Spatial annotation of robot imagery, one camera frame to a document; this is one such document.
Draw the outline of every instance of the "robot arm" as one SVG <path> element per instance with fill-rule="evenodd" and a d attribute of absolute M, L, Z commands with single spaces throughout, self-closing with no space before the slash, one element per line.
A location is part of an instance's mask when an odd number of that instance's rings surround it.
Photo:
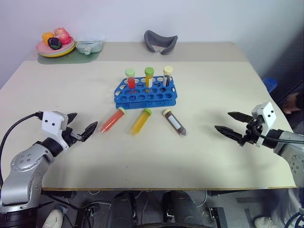
<path fill-rule="evenodd" d="M 270 102 L 256 106 L 252 116 L 239 112 L 228 113 L 234 119 L 248 123 L 246 134 L 234 132 L 224 126 L 215 128 L 224 136 L 231 138 L 243 146 L 246 142 L 261 145 L 274 150 L 289 164 L 296 186 L 304 187 L 304 135 L 282 130 L 271 129 L 276 114 Z"/>
<path fill-rule="evenodd" d="M 9 176 L 1 188 L 0 228 L 36 227 L 43 176 L 57 155 L 77 141 L 86 141 L 97 126 L 97 122 L 92 123 L 82 134 L 74 134 L 67 125 L 76 115 L 60 112 L 40 115 L 42 130 L 47 138 L 20 152 L 12 160 Z"/>

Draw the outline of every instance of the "white label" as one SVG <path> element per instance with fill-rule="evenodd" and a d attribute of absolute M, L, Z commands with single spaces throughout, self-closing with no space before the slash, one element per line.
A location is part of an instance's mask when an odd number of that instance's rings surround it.
<path fill-rule="evenodd" d="M 181 128 L 180 124 L 176 121 L 176 119 L 172 115 L 168 117 L 168 120 L 173 124 L 176 130 Z"/>
<path fill-rule="evenodd" d="M 152 87 L 153 78 L 149 78 L 149 88 Z"/>
<path fill-rule="evenodd" d="M 167 78 L 166 77 L 162 77 L 162 85 L 166 86 L 167 84 Z"/>

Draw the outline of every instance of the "person's hand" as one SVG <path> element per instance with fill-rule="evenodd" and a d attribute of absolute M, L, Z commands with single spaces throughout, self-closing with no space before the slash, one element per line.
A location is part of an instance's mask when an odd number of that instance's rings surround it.
<path fill-rule="evenodd" d="M 292 112 L 301 110 L 296 106 L 296 96 L 298 94 L 299 93 L 294 93 L 294 94 L 290 94 L 289 96 L 287 96 L 287 98 L 282 106 L 282 111 L 285 114 L 291 114 Z"/>

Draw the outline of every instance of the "yellow plate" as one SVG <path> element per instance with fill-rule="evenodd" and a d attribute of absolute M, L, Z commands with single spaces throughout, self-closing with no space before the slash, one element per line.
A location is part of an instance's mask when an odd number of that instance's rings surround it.
<path fill-rule="evenodd" d="M 55 58 L 55 57 L 64 56 L 64 55 L 70 53 L 71 51 L 73 51 L 74 48 L 75 48 L 75 46 L 76 46 L 76 42 L 75 42 L 75 44 L 72 46 L 71 49 L 67 50 L 66 52 L 60 53 L 60 54 L 58 54 L 58 55 L 53 55 L 53 56 L 46 56 L 46 55 L 43 55 L 43 54 L 39 54 L 39 55 L 44 56 L 44 57 L 48 57 L 48 58 Z"/>

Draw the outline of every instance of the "brown liquid tube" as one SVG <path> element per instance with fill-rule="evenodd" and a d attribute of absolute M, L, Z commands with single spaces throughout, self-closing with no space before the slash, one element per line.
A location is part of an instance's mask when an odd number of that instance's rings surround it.
<path fill-rule="evenodd" d="M 180 124 L 176 117 L 172 114 L 170 109 L 165 110 L 162 115 L 169 121 L 171 126 L 176 130 L 176 132 L 181 135 L 186 135 L 186 129 Z"/>

